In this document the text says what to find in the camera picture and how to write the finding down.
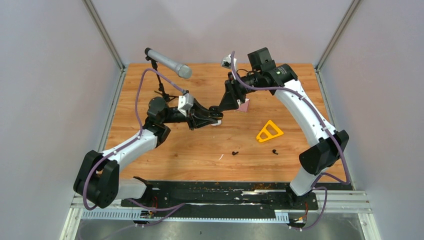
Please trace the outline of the white gold earbud charging case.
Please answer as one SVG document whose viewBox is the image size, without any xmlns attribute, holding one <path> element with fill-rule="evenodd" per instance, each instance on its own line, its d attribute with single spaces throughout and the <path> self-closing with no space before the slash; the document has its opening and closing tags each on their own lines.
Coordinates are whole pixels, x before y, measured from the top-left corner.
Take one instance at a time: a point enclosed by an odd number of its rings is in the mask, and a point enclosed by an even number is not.
<svg viewBox="0 0 424 240">
<path fill-rule="evenodd" d="M 216 126 L 219 126 L 221 124 L 222 124 L 222 121 L 221 120 L 218 120 L 217 123 L 213 123 L 211 125 L 214 126 L 214 127 L 216 127 Z"/>
</svg>

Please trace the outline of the black earbud case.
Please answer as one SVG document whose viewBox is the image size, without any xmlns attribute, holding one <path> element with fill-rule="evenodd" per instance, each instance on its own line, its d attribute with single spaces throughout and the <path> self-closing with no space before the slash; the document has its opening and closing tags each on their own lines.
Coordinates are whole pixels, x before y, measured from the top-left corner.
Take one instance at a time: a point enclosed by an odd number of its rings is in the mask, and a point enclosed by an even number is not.
<svg viewBox="0 0 424 240">
<path fill-rule="evenodd" d="M 208 116 L 212 119 L 222 120 L 222 118 L 224 117 L 224 114 L 221 111 L 219 111 L 219 107 L 216 105 L 210 106 L 208 108 L 208 111 L 209 111 Z"/>
</svg>

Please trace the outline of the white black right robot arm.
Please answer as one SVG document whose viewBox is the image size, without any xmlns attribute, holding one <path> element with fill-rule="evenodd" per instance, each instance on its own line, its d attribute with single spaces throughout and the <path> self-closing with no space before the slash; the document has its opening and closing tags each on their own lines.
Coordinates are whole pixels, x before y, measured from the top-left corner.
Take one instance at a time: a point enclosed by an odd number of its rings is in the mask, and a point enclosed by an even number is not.
<svg viewBox="0 0 424 240">
<path fill-rule="evenodd" d="M 237 73 L 235 53 L 223 57 L 221 66 L 230 70 L 225 81 L 225 93 L 218 111 L 236 110 L 249 93 L 269 91 L 291 113 L 305 135 L 309 149 L 299 155 L 301 167 L 289 184 L 286 204 L 298 209 L 327 169 L 338 160 L 346 163 L 344 150 L 349 141 L 345 130 L 337 130 L 319 112 L 306 94 L 295 71 L 288 64 L 277 65 L 268 48 L 248 54 L 251 66 L 245 76 Z"/>
</svg>

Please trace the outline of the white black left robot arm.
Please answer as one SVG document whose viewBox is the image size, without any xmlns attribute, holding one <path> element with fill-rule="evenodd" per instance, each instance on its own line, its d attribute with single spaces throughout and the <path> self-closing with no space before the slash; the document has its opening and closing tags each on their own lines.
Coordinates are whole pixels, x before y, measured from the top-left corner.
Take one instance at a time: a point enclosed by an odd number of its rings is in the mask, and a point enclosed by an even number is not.
<svg viewBox="0 0 424 240">
<path fill-rule="evenodd" d="M 171 130 L 168 123 L 187 123 L 190 130 L 217 125 L 223 113 L 217 106 L 205 108 L 190 94 L 179 97 L 178 106 L 170 107 L 162 97 L 148 103 L 147 117 L 140 130 L 119 145 L 103 152 L 89 151 L 82 161 L 73 190 L 83 197 L 86 209 L 106 208 L 114 200 L 134 199 L 140 206 L 149 206 L 153 193 L 148 182 L 140 177 L 120 180 L 120 173 L 137 158 L 166 141 Z"/>
</svg>

